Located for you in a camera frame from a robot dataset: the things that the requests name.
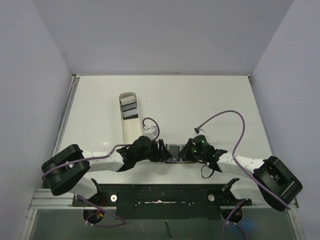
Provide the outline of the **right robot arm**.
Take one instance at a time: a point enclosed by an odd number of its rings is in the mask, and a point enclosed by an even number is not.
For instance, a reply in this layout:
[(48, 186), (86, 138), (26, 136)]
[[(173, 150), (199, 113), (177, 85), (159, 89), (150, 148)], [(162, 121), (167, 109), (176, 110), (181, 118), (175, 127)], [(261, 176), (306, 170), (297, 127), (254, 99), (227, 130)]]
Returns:
[(282, 212), (303, 189), (302, 183), (278, 157), (233, 156), (227, 150), (214, 148), (204, 135), (190, 138), (178, 155), (183, 160), (204, 164), (214, 172), (235, 174), (237, 177), (222, 192), (223, 200), (230, 205), (250, 199), (264, 201)]

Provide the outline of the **brown leather card holder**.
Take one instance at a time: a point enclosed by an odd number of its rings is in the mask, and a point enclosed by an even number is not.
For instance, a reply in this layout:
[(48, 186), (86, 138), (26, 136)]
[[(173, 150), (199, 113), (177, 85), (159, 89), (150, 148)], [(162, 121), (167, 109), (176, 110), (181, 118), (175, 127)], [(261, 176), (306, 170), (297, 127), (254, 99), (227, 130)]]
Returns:
[[(179, 146), (179, 151), (180, 151), (184, 144), (166, 144), (165, 147), (166, 147), (167, 150), (168, 150), (168, 145), (178, 145)], [(173, 162), (166, 161), (165, 163), (166, 164), (194, 164), (194, 163), (196, 163), (196, 161), (194, 161), (194, 160), (192, 160), (192, 161), (182, 161), (180, 159), (180, 162), (173, 163)]]

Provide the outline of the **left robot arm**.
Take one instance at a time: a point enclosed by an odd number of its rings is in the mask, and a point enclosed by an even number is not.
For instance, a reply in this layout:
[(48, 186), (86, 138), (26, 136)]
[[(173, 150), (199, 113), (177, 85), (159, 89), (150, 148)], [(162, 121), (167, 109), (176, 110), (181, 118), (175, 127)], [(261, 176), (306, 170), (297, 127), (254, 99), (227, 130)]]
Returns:
[(132, 144), (117, 144), (110, 152), (84, 151), (71, 144), (41, 166), (42, 180), (54, 196), (72, 193), (95, 206), (102, 199), (102, 191), (95, 179), (85, 177), (86, 173), (125, 172), (141, 161), (162, 163), (171, 157), (163, 140), (151, 140), (145, 135)]

